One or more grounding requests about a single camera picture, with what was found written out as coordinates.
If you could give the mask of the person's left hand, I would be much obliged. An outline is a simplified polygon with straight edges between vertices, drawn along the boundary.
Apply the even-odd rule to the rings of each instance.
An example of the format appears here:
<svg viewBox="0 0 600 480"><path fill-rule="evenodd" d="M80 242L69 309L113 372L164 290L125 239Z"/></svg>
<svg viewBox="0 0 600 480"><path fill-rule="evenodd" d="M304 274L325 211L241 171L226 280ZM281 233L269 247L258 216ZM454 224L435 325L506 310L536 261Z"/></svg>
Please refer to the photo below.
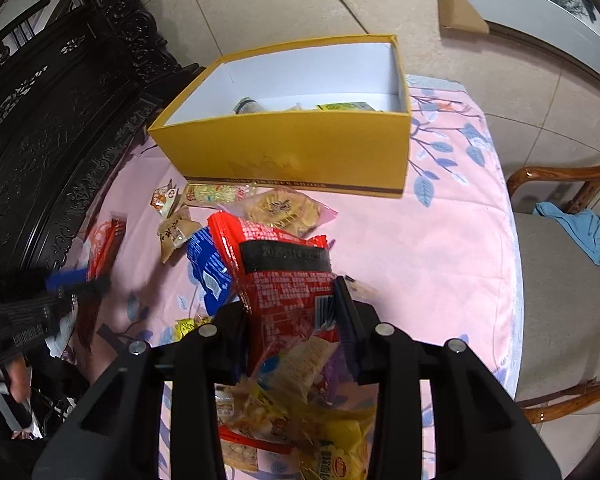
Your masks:
<svg viewBox="0 0 600 480"><path fill-rule="evenodd" d="M26 360L22 354L15 356L6 365L6 370L0 368L0 382L8 385L10 394L17 403L23 403L30 398L30 378Z"/></svg>

